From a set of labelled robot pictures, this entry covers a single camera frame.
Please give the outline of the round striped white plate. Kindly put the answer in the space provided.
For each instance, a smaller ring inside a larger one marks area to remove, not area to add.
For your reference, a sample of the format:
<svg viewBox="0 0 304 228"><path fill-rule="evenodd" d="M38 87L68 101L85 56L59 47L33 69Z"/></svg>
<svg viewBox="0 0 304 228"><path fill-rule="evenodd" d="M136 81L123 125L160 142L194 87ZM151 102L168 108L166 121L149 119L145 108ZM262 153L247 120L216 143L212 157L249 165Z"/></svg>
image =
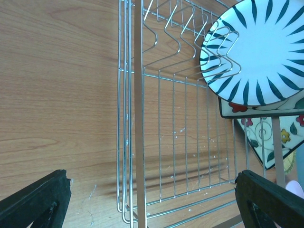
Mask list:
<svg viewBox="0 0 304 228"><path fill-rule="evenodd" d="M304 3L244 0L204 35L200 69L221 99L245 106L284 101L304 88Z"/></svg>

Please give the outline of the square dark rimmed plate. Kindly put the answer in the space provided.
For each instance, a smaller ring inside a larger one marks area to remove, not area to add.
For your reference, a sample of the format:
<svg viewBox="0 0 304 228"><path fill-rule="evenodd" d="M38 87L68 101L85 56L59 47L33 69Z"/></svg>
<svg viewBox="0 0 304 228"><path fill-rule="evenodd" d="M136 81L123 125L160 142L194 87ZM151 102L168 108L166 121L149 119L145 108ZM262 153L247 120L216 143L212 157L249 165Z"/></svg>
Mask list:
<svg viewBox="0 0 304 228"><path fill-rule="evenodd" d="M304 116L281 116L280 136L283 157L304 143ZM242 118L237 123L247 136L247 141L265 169L275 165L273 129L270 117Z"/></svg>

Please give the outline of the square floral plate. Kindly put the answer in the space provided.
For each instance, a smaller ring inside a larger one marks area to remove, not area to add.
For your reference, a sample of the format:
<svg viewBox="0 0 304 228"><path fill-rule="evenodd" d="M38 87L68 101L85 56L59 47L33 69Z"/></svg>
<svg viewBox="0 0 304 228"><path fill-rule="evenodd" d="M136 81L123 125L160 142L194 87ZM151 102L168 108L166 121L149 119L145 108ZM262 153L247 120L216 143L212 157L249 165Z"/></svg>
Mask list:
<svg viewBox="0 0 304 228"><path fill-rule="evenodd" d="M235 103L229 103L221 98L219 110L222 118L255 118L255 117L274 117L274 116L294 116L304 114L304 98L289 98L282 102L266 105L249 107Z"/></svg>

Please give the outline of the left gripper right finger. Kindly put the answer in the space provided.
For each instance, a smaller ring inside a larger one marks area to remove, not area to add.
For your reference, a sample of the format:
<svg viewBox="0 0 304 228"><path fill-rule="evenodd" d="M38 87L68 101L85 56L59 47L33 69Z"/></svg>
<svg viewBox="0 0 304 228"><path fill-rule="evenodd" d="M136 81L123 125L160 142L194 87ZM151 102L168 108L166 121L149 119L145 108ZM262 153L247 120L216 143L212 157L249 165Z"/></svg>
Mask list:
<svg viewBox="0 0 304 228"><path fill-rule="evenodd" d="M304 199L244 170L235 180L237 206L246 228L302 228Z"/></svg>

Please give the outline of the wire metal dish rack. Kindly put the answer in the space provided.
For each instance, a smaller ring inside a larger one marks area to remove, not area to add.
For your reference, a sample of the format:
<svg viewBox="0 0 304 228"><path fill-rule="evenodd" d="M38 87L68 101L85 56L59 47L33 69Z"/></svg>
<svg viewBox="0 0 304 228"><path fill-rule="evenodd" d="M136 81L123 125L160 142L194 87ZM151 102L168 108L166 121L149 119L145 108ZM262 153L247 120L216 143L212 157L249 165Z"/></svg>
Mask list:
<svg viewBox="0 0 304 228"><path fill-rule="evenodd" d="M272 178L220 116L200 45L233 0L118 1L116 205L130 228L241 228L239 170Z"/></svg>

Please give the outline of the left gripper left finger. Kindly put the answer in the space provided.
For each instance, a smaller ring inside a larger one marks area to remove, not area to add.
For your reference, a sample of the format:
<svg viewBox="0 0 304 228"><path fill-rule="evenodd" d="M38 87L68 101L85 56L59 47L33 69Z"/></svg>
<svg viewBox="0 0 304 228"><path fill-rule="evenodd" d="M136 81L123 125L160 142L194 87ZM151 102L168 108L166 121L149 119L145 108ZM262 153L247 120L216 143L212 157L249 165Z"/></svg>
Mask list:
<svg viewBox="0 0 304 228"><path fill-rule="evenodd" d="M2 228L61 228L71 198L66 170L56 170L0 201Z"/></svg>

